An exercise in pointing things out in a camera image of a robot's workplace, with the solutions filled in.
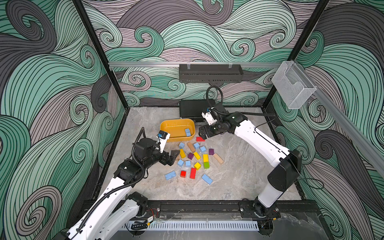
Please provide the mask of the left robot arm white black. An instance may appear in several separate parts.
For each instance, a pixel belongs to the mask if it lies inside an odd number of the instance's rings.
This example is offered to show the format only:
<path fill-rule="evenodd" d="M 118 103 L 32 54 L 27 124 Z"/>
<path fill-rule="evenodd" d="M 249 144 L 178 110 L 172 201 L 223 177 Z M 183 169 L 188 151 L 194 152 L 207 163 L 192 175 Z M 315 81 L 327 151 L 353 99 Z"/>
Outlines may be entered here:
<path fill-rule="evenodd" d="M 178 150 L 165 151 L 171 135 L 159 131 L 156 140 L 146 137 L 141 128 L 133 142 L 131 155 L 117 168 L 102 195 L 83 217 L 67 232 L 60 232 L 56 240 L 109 240 L 129 220 L 147 212 L 148 199 L 133 187 L 144 179 L 147 170 L 156 163 L 172 166 Z"/>

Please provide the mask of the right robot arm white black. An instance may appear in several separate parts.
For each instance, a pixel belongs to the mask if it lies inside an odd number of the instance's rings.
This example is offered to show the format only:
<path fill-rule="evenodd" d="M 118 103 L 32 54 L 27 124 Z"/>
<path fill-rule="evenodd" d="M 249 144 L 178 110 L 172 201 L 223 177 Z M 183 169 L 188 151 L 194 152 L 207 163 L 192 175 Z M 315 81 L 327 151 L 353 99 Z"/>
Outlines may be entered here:
<path fill-rule="evenodd" d="M 207 124 L 199 127 L 199 136 L 206 140 L 225 133 L 233 134 L 246 141 L 270 163 L 274 169 L 268 175 L 267 185 L 254 200 L 253 208 L 259 218 L 279 218 L 276 201 L 301 175 L 301 152 L 291 151 L 272 140 L 245 114 L 228 112 L 223 106 L 224 94 L 219 87 L 208 87 L 206 97 L 209 107 L 202 112 L 202 117 Z"/>

